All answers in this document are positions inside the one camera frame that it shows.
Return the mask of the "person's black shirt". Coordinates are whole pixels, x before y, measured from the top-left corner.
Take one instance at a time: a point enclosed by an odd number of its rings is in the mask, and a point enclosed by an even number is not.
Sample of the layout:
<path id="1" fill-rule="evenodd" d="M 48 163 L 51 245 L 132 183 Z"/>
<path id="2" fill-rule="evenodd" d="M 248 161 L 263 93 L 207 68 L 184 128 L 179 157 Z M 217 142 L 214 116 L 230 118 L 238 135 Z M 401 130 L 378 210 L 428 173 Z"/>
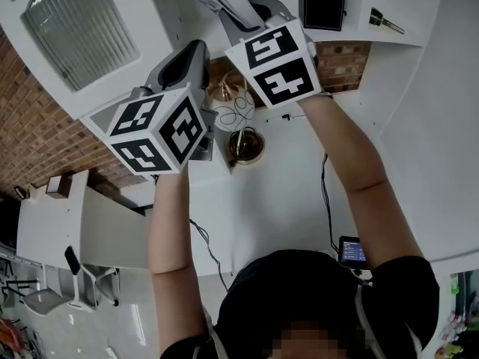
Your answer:
<path id="1" fill-rule="evenodd" d="M 294 321 L 356 327 L 365 334 L 360 359 L 418 359 L 439 316 L 439 285 L 430 263 L 401 257 L 372 272 L 366 284 L 327 254 L 282 250 L 240 271 L 212 333 L 169 346 L 160 359 L 267 359 L 265 348 Z"/>

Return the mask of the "white desk hutch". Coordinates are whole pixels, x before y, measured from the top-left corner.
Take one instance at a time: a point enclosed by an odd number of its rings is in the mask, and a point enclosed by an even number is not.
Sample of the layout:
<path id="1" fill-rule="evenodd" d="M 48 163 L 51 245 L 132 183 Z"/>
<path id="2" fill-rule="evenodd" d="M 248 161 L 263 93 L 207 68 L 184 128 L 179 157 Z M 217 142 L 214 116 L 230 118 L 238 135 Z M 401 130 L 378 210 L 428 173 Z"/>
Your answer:
<path id="1" fill-rule="evenodd" d="M 123 187 L 134 176 L 100 143 L 88 122 L 101 105 L 125 98 L 161 57 L 188 40 L 204 40 L 217 79 L 229 65 L 220 19 L 197 0 L 112 0 L 138 51 L 119 70 L 74 90 L 43 54 L 24 13 L 52 19 L 66 10 L 73 33 L 65 48 L 85 45 L 88 13 L 99 0 L 0 0 L 0 190 L 50 176 L 94 170 L 96 179 Z M 343 99 L 372 135 L 390 117 L 427 45 L 440 0 L 346 0 L 340 31 L 311 29 L 320 44 L 320 80 Z"/>

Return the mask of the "person's left forearm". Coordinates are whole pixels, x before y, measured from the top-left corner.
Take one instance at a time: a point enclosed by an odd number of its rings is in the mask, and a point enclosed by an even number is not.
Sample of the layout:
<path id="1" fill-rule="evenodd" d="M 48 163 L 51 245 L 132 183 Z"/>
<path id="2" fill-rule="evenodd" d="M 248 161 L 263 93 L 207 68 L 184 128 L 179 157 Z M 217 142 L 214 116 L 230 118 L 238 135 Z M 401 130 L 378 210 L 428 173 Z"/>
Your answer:
<path id="1" fill-rule="evenodd" d="M 193 266 L 189 205 L 187 168 L 158 178 L 148 237 L 148 263 L 153 274 Z"/>

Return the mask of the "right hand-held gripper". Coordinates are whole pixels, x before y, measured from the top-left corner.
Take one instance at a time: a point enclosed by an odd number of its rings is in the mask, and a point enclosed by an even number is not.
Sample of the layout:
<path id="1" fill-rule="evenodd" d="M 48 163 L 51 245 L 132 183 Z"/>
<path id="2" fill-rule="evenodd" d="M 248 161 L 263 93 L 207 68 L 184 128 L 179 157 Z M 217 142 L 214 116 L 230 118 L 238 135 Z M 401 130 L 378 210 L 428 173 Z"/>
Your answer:
<path id="1" fill-rule="evenodd" d="M 262 26 L 247 29 L 228 12 L 219 13 L 231 63 L 270 109 L 321 93 L 315 44 L 301 21 L 279 0 L 248 2 L 259 10 Z"/>

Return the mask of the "black box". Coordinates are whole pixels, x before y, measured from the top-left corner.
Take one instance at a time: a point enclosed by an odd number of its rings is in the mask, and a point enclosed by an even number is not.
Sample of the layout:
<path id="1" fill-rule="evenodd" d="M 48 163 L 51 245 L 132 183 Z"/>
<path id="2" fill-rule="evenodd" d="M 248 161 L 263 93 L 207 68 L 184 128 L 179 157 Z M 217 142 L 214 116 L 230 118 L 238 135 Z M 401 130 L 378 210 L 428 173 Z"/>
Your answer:
<path id="1" fill-rule="evenodd" d="M 298 0 L 299 18 L 306 29 L 341 31 L 345 0 Z"/>

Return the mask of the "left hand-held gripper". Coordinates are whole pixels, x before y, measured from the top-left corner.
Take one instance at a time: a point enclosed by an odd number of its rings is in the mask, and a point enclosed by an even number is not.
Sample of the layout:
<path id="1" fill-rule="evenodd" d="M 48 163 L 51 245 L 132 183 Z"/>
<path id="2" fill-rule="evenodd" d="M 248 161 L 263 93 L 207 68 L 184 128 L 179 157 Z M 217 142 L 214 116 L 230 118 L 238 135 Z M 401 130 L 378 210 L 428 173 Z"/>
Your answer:
<path id="1" fill-rule="evenodd" d="M 204 106 L 209 61 L 206 43 L 190 41 L 116 109 L 106 144 L 134 174 L 177 174 L 194 154 L 212 154 L 217 113 Z"/>

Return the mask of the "white desk with drawers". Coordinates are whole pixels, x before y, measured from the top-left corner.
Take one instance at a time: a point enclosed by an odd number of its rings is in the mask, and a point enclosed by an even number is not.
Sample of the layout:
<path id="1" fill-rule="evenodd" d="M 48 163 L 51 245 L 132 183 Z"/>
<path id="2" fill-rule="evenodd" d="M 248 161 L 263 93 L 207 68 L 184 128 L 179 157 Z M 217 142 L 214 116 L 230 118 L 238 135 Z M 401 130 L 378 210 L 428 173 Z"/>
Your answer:
<path id="1" fill-rule="evenodd" d="M 330 249 L 340 236 L 356 236 L 347 196 L 324 149 L 296 104 L 260 110 L 253 127 L 266 142 L 253 165 L 199 179 L 189 166 L 190 217 L 203 227 L 205 242 L 192 231 L 192 254 L 200 276 L 238 272 L 251 261 L 281 249 Z"/>

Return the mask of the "person's right forearm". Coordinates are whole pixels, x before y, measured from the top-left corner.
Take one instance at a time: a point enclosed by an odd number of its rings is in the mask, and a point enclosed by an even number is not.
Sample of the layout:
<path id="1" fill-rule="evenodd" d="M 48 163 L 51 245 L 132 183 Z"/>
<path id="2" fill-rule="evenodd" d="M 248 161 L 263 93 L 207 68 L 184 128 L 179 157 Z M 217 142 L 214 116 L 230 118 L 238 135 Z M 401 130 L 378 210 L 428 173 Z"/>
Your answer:
<path id="1" fill-rule="evenodd" d="M 346 192 L 364 191 L 388 180 L 372 141 L 331 97 L 310 96 L 298 104 Z"/>

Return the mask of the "white chair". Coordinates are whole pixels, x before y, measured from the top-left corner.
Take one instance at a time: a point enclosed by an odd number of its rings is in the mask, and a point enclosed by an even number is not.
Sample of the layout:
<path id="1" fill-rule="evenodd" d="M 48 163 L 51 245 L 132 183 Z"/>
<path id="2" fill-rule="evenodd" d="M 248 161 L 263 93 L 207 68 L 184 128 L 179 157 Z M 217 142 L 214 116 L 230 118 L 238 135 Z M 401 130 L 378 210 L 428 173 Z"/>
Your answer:
<path id="1" fill-rule="evenodd" d="M 93 313 L 101 301 L 120 305 L 120 271 L 117 268 L 82 266 L 77 273 L 43 267 L 42 287 L 22 298 L 22 303 L 38 316 L 46 316 L 66 305 L 75 310 Z"/>

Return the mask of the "black phone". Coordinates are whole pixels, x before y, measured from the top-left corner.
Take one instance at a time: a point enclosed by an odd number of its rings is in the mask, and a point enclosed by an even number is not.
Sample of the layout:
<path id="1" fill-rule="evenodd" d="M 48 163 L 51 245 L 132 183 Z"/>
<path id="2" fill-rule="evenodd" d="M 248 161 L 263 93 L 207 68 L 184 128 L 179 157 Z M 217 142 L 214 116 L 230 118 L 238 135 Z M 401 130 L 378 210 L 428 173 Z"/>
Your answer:
<path id="1" fill-rule="evenodd" d="M 73 250 L 73 247 L 72 246 L 68 246 L 64 252 L 64 256 L 65 256 L 65 259 L 67 261 L 67 264 L 70 268 L 70 271 L 72 273 L 73 276 L 76 276 L 81 268 L 82 268 L 82 265 L 81 263 L 79 262 L 78 258 L 76 257 L 76 254 Z"/>

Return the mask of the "brass lamp with white shade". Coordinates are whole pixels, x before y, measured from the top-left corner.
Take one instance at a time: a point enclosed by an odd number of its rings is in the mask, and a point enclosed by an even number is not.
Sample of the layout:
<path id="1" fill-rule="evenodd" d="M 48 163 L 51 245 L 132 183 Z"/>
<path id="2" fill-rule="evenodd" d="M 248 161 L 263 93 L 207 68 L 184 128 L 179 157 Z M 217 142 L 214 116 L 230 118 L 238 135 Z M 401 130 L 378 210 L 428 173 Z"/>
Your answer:
<path id="1" fill-rule="evenodd" d="M 230 68 L 218 80 L 208 97 L 207 107 L 216 113 L 216 128 L 225 133 L 228 164 L 253 165 L 263 156 L 264 137 L 252 126 L 255 115 L 255 101 L 248 90 L 248 82 L 228 80 L 234 70 Z"/>

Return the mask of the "black-framed glass door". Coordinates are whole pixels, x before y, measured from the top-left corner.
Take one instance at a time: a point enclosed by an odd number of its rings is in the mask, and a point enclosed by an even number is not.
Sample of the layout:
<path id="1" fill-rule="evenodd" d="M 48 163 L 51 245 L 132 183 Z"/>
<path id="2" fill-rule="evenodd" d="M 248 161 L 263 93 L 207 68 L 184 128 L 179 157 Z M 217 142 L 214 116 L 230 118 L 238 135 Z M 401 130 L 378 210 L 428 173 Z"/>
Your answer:
<path id="1" fill-rule="evenodd" d="M 479 359 L 479 269 L 451 275 L 452 308 L 436 359 Z"/>

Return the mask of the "white side table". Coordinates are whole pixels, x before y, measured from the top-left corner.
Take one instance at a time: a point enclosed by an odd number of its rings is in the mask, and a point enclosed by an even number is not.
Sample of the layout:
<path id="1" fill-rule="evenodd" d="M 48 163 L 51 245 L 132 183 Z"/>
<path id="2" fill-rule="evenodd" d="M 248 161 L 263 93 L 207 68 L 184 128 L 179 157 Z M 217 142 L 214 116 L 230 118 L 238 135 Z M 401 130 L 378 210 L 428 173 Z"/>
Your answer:
<path id="1" fill-rule="evenodd" d="M 38 188 L 19 213 L 16 254 L 30 261 L 68 269 L 72 248 L 84 264 L 146 269 L 145 216 L 88 187 L 88 171 L 72 175 L 68 198 L 55 199 Z"/>

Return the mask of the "brown box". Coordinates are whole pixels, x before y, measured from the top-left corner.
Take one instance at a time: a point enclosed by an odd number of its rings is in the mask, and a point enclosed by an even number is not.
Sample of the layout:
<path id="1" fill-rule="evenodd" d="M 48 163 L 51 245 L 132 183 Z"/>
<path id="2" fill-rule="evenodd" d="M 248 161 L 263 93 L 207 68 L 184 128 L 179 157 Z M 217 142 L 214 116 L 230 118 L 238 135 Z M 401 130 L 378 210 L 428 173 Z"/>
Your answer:
<path id="1" fill-rule="evenodd" d="M 72 177 L 65 174 L 50 177 L 46 186 L 45 194 L 53 199 L 68 199 L 70 196 L 72 181 Z"/>

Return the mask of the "small black display screen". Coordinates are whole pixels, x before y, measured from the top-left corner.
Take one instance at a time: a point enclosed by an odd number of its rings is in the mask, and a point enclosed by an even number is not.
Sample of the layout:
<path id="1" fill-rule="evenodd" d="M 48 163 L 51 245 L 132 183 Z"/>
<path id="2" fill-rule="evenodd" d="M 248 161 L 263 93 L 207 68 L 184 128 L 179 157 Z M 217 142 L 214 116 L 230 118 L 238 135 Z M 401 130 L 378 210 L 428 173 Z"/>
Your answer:
<path id="1" fill-rule="evenodd" d="M 338 262 L 352 269 L 367 269 L 368 265 L 358 237 L 339 238 Z"/>

